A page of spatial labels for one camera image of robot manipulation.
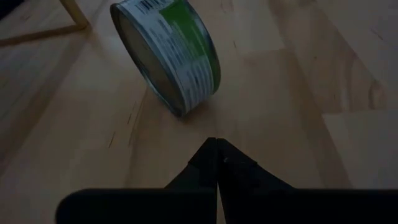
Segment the barcode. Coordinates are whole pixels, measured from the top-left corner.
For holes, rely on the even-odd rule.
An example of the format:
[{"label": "barcode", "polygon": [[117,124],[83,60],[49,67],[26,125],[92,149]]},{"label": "barcode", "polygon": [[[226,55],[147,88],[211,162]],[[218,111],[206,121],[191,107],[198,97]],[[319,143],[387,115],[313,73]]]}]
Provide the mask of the barcode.
[{"label": "barcode", "polygon": [[143,0],[136,3],[136,7],[143,14],[148,14],[153,10],[163,9],[165,6],[169,5],[170,1],[168,0]]}]

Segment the dark scratch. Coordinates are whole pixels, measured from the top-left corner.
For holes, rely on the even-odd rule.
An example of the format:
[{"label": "dark scratch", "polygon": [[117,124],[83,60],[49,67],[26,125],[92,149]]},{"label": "dark scratch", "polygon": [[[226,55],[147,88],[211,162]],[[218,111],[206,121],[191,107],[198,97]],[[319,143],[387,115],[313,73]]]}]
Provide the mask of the dark scratch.
[{"label": "dark scratch", "polygon": [[26,20],[28,20],[30,17],[32,17],[32,15],[22,16],[21,19],[26,21]]},{"label": "dark scratch", "polygon": [[231,6],[231,10],[234,11],[234,2],[232,0],[229,0],[229,5]]},{"label": "dark scratch", "polygon": [[378,36],[379,39],[384,40],[383,37],[380,36],[380,34],[378,34],[374,29],[371,29],[371,32],[372,32],[374,35]]},{"label": "dark scratch", "polygon": [[137,111],[137,115],[136,115],[136,117],[134,118],[134,124],[132,125],[131,132],[130,132],[129,147],[131,146],[131,141],[132,141],[132,137],[133,137],[133,132],[134,132],[134,130],[137,128],[137,118],[140,117],[140,115],[141,115],[142,105],[144,104],[144,100],[145,100],[145,97],[147,96],[147,92],[148,92],[148,88],[145,90],[144,96],[142,97],[142,100],[141,100],[141,102],[140,102],[140,104],[139,104],[139,108],[138,108],[138,111]]},{"label": "dark scratch", "polygon": [[[135,107],[136,107],[136,102],[134,102],[131,111],[134,111],[134,108],[135,108]],[[127,121],[127,124],[130,123],[130,119],[131,119],[131,113],[130,113],[130,116],[129,116],[129,120]]]},{"label": "dark scratch", "polygon": [[131,113],[130,113],[130,116],[129,116],[129,120],[127,121],[127,124],[130,123],[130,119],[131,119]]},{"label": "dark scratch", "polygon": [[110,142],[109,145],[108,145],[108,148],[111,147],[115,134],[116,134],[116,131],[114,131],[113,134],[112,134],[112,139],[111,139],[111,142]]},{"label": "dark scratch", "polygon": [[224,4],[223,4],[223,0],[221,0],[221,10],[222,10],[224,13],[226,13],[226,10],[225,10]]}]

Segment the black object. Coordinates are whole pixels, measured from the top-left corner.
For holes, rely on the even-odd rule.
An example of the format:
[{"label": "black object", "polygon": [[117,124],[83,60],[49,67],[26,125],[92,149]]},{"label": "black object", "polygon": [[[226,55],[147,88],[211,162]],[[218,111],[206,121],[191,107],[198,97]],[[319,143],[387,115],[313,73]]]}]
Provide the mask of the black object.
[{"label": "black object", "polygon": [[0,0],[0,20],[14,10],[24,0]]},{"label": "black object", "polygon": [[209,138],[164,189],[89,189],[63,199],[62,223],[216,223],[217,184],[227,224],[395,220],[396,190],[295,189],[224,139]]}]

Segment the tin can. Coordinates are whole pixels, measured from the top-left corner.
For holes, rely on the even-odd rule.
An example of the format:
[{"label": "tin can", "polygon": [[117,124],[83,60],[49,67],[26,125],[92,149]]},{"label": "tin can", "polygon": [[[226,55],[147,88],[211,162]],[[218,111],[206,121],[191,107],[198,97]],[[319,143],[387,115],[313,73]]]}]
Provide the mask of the tin can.
[{"label": "tin can", "polygon": [[111,5],[123,44],[148,85],[178,117],[214,94],[221,81],[215,47],[185,0]]}]

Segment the green label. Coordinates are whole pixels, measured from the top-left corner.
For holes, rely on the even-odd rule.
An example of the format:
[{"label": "green label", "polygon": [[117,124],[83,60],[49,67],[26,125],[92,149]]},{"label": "green label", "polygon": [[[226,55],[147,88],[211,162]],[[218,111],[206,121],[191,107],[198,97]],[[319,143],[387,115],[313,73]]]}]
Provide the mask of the green label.
[{"label": "green label", "polygon": [[184,0],[175,0],[172,4],[159,12],[171,27],[179,30],[188,40],[185,44],[193,59],[202,55],[208,57],[212,71],[213,92],[215,92],[220,85],[221,78],[218,59],[216,58],[215,52],[211,52],[208,43],[195,24],[195,20],[187,4],[188,3]]}]

